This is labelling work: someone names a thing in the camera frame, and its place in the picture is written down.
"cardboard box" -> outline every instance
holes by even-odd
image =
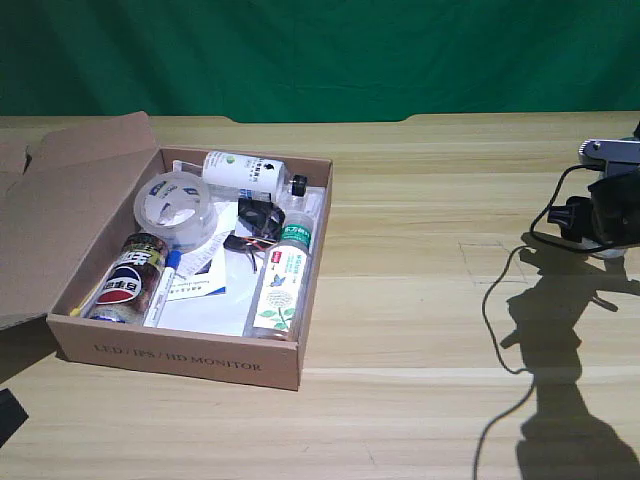
[[[20,140],[0,143],[0,205],[27,168],[27,144]]]
[[[329,160],[260,154],[286,162],[311,186],[327,188],[298,341],[68,316],[137,230],[133,200],[138,189],[169,171],[173,160],[202,164],[207,151],[158,148],[142,112],[47,135],[28,171],[20,178],[16,172],[10,180],[5,177],[12,186],[0,204],[0,325],[46,314],[70,361],[297,390],[329,215]]]

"plastic bottle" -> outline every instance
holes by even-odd
[[[296,176],[279,160],[217,150],[207,154],[202,167],[205,183],[237,189],[241,198],[273,203],[281,202]]]
[[[304,199],[290,197],[280,242],[265,252],[244,336],[294,341],[298,331],[311,266],[309,246],[313,218]]]

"printed label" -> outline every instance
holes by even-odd
[[[150,263],[158,271],[164,267],[164,257],[157,252],[152,245],[135,244],[131,245],[127,251],[122,252],[116,261],[117,265],[133,264],[142,266]]]
[[[254,327],[291,329],[306,264],[307,255],[299,248],[283,245],[271,251]]]
[[[311,232],[302,225],[287,225],[282,231],[282,240],[297,240],[309,248],[309,245],[311,245]]]
[[[157,185],[155,185],[151,189],[151,191],[149,192],[149,195],[153,195],[155,197],[158,194],[158,192],[160,191],[160,189],[166,185],[166,183],[167,183],[167,181],[163,180],[162,182],[160,182]]]
[[[284,173],[282,167],[283,163],[277,160],[213,151],[205,159],[202,179],[238,188],[243,198],[262,200],[276,194]]]
[[[96,302],[98,305],[128,302],[140,294],[142,280],[131,267],[117,267],[109,276],[102,293]]]

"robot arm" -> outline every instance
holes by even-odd
[[[640,135],[640,124],[634,135]],[[574,196],[563,206],[550,206],[547,221],[585,249],[594,243],[611,248],[640,243],[640,138],[587,140],[578,156],[600,179],[588,186],[590,198]]]

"can label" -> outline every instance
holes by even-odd
[[[164,266],[164,256],[157,250],[150,250],[146,245],[134,245],[132,250],[121,253],[116,263],[118,265],[130,263],[139,267],[149,263],[161,272]]]
[[[140,275],[131,267],[117,267],[107,279],[98,305],[128,302],[136,298],[142,290]]]

